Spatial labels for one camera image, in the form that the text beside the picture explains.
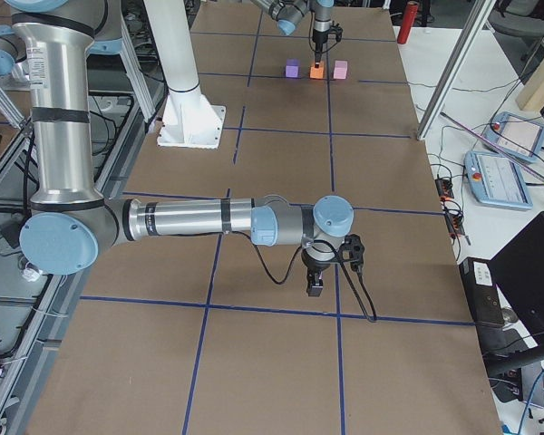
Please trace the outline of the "orange foam cube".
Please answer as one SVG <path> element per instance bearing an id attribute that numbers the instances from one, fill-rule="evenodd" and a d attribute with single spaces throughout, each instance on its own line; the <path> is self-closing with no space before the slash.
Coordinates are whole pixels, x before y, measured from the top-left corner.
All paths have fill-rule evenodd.
<path id="1" fill-rule="evenodd" d="M 325 65 L 323 63 L 319 65 L 313 64 L 309 69 L 309 77 L 311 80 L 324 80 Z"/>

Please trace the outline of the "pink foam cube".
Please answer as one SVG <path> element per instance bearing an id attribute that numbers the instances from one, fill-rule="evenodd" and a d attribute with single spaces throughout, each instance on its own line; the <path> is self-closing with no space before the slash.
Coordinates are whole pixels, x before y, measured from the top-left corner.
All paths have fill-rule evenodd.
<path id="1" fill-rule="evenodd" d="M 348 74 L 348 61 L 345 60 L 335 60 L 333 68 L 333 79 L 334 80 L 345 80 Z"/>

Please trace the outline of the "purple foam cube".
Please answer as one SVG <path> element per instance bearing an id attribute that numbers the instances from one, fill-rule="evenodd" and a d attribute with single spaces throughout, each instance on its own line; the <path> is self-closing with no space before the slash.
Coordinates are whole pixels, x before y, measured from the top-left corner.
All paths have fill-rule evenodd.
<path id="1" fill-rule="evenodd" d="M 285 76 L 287 78 L 296 79 L 299 77 L 300 61 L 298 59 L 287 59 L 285 64 Z"/>

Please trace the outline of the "red cylinder tube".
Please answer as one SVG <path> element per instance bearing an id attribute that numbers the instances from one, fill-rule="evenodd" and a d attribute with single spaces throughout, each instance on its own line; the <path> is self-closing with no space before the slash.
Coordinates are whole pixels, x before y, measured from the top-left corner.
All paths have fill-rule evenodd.
<path id="1" fill-rule="evenodd" d="M 418 1 L 408 1 L 404 11 L 403 20 L 397 35 L 396 42 L 398 44 L 406 44 L 409 38 L 409 34 L 412 31 L 413 24 L 419 9 Z"/>

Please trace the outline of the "black box with label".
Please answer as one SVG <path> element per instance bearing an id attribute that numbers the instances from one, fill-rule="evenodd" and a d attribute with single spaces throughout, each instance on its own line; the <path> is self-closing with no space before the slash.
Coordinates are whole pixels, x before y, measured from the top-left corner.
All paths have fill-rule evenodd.
<path id="1" fill-rule="evenodd" d="M 488 261 L 466 257 L 459 264 L 459 270 L 474 323 L 492 328 L 503 327 L 497 286 L 491 277 Z"/>

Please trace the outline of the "near blue teach pendant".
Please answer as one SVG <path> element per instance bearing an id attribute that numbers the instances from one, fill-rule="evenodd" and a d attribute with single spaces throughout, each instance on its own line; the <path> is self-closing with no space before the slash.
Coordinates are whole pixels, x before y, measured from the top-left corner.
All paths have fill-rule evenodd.
<path id="1" fill-rule="evenodd" d="M 497 153 L 468 151 L 464 167 L 470 189 L 484 206 L 530 210 L 533 203 L 520 166 Z"/>

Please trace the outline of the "blue teach pendant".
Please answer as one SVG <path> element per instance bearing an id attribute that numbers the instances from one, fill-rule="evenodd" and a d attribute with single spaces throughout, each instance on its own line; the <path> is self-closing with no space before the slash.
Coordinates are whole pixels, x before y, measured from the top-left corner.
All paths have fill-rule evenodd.
<path id="1" fill-rule="evenodd" d="M 468 151 L 464 167 L 470 189 L 484 206 L 530 210 L 533 203 L 520 166 L 497 153 Z"/>
<path id="2" fill-rule="evenodd" d="M 482 136 L 513 157 L 533 163 L 538 159 L 544 142 L 544 125 L 503 111 L 493 118 Z"/>

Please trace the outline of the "black laptop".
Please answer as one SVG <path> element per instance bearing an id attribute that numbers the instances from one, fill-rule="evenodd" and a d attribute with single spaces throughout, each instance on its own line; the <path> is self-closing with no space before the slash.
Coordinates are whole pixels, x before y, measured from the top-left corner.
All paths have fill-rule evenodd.
<path id="1" fill-rule="evenodd" d="M 527 330 L 544 332 L 544 211 L 491 259 L 489 268 Z"/>

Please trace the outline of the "far blue teach pendant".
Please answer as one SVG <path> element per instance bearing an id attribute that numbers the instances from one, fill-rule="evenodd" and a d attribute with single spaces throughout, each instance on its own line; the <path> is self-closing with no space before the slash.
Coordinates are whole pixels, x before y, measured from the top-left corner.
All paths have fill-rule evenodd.
<path id="1" fill-rule="evenodd" d="M 544 142 L 544 125 L 503 111 L 493 118 L 482 136 L 513 157 L 533 163 L 538 159 Z"/>

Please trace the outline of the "reacher grabber stick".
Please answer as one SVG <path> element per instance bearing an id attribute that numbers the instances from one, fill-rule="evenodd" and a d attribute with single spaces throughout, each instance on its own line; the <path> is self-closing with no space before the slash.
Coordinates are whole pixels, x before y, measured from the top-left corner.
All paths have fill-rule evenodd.
<path id="1" fill-rule="evenodd" d="M 508 159 L 509 161 L 513 162 L 513 163 L 516 163 L 516 164 L 519 164 L 521 165 L 521 167 L 526 171 L 528 172 L 532 177 L 534 177 L 535 179 L 539 179 L 543 184 L 544 184 L 544 176 L 540 173 L 538 173 L 536 170 L 534 170 L 533 168 L 527 166 L 525 163 L 522 163 L 520 162 L 519 160 L 517 160 L 516 158 L 514 158 L 513 156 L 511 156 L 506 150 L 504 150 L 503 148 L 501 148 L 500 146 L 492 143 L 491 141 L 487 140 L 486 138 L 484 138 L 483 136 L 481 136 L 479 133 L 475 132 L 474 130 L 468 128 L 467 126 L 463 125 L 462 123 L 460 123 L 459 121 L 456 121 L 454 118 L 452 118 L 451 116 L 449 116 L 448 114 L 446 114 L 445 112 L 441 112 L 440 115 L 445 118 L 446 120 L 449 120 L 450 122 L 452 122 L 453 124 L 457 125 L 459 128 L 461 128 L 462 130 L 464 131 L 467 131 L 471 136 L 473 136 L 476 140 L 479 140 L 481 141 L 482 143 L 484 143 L 487 147 L 491 148 L 492 150 L 494 150 L 495 152 L 497 152 L 498 154 L 500 154 L 502 157 Z"/>

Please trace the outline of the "aluminium frame post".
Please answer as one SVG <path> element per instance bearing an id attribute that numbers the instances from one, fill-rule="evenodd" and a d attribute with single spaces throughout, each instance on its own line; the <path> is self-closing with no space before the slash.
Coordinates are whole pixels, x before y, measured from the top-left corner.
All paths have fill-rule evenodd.
<path id="1" fill-rule="evenodd" d="M 420 121 L 416 132 L 417 140 L 425 139 L 433 122 L 441 114 L 443 105 L 449 91 L 452 89 L 457 74 L 494 5 L 495 1 L 491 0 L 477 0 L 474 3 Z"/>

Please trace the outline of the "aluminium frame rail structure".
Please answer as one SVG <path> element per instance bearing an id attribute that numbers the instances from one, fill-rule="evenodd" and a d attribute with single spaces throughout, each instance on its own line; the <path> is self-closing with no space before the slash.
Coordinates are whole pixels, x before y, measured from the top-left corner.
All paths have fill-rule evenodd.
<path id="1" fill-rule="evenodd" d="M 147 77 L 132 84 L 121 71 L 93 69 L 89 87 L 92 117 L 92 167 L 95 187 L 106 198 L 124 189 L 135 155 L 147 133 L 145 109 L 157 111 L 162 85 Z M 0 126 L 5 140 L 0 158 L 0 432 L 18 433 L 27 420 L 28 402 L 41 387 L 48 356 L 42 339 L 67 325 L 63 299 L 74 303 L 85 271 L 52 274 L 23 253 L 18 240 L 38 185 L 37 142 L 23 104 L 29 86 L 0 77 Z"/>

